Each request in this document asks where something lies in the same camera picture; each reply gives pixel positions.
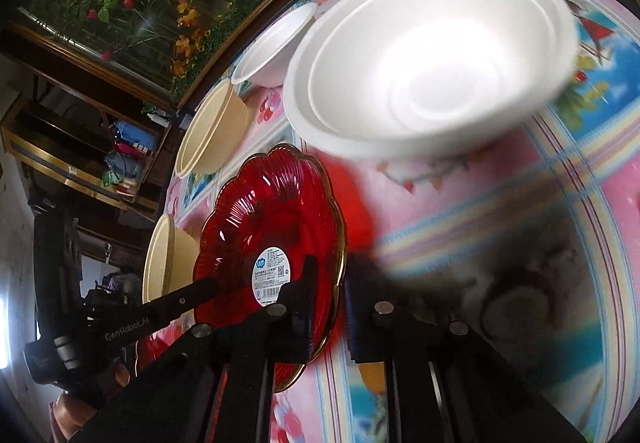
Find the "person's left hand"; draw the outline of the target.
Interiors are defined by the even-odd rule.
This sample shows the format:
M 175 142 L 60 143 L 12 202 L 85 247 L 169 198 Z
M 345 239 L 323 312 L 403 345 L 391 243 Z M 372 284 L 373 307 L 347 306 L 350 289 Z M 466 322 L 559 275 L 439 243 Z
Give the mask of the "person's left hand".
M 119 361 L 113 362 L 110 371 L 115 385 L 107 397 L 109 400 L 122 391 L 130 381 L 129 371 Z M 61 393 L 49 405 L 50 441 L 67 442 L 94 415 L 96 415 L 96 409 L 66 392 Z

